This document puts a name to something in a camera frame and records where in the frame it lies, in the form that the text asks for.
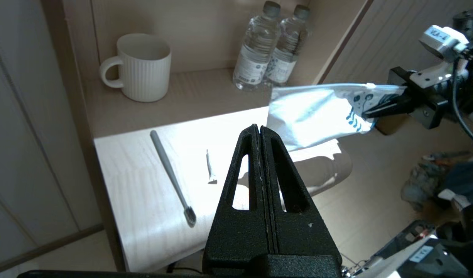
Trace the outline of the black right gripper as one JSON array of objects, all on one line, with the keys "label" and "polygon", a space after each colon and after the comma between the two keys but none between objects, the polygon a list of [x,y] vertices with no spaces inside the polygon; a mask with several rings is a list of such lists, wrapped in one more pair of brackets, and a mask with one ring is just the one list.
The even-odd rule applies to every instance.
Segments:
[{"label": "black right gripper", "polygon": [[395,67],[389,71],[389,84],[404,90],[382,90],[381,103],[367,109],[362,118],[409,114],[427,129],[439,127],[452,115],[453,67],[433,67],[408,71]]}]

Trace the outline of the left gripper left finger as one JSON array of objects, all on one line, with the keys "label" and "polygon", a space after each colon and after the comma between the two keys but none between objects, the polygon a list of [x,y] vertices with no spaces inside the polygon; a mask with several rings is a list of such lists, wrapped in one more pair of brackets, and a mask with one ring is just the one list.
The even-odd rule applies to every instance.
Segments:
[{"label": "left gripper left finger", "polygon": [[[233,208],[242,160],[248,156],[248,210]],[[241,131],[205,247],[207,257],[255,257],[269,251],[265,178],[256,124]]]}]

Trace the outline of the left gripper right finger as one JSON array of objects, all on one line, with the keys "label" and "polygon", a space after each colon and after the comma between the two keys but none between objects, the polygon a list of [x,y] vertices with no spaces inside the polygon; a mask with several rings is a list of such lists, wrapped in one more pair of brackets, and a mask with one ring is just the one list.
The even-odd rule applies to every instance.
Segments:
[{"label": "left gripper right finger", "polygon": [[261,156],[270,251],[282,255],[340,257],[280,136],[264,126]]}]

